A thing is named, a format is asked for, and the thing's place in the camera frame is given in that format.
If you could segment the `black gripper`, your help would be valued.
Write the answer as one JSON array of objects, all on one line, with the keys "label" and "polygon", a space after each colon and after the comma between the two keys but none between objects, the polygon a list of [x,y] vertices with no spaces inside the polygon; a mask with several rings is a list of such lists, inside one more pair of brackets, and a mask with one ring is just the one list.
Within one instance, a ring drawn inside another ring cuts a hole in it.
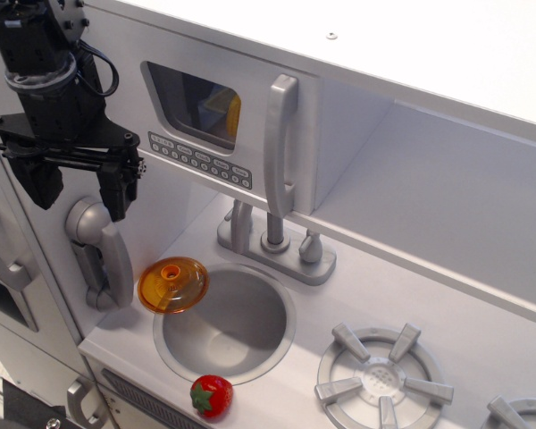
[{"label": "black gripper", "polygon": [[112,122],[105,100],[80,77],[46,83],[16,76],[23,111],[0,115],[0,150],[30,199],[48,210],[63,190],[61,167],[95,172],[113,222],[138,196],[139,137]]}]

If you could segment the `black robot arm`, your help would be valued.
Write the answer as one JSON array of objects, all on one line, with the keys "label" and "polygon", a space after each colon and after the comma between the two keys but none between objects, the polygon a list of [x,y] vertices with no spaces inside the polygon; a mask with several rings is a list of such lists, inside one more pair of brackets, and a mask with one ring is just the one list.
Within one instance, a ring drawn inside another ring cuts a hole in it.
[{"label": "black robot arm", "polygon": [[94,172],[101,199],[118,222],[137,197],[144,171],[140,138],[112,122],[96,59],[83,40],[89,25],[82,1],[0,1],[4,80],[22,113],[0,115],[0,151],[32,201],[50,208],[63,190],[64,168]]}]

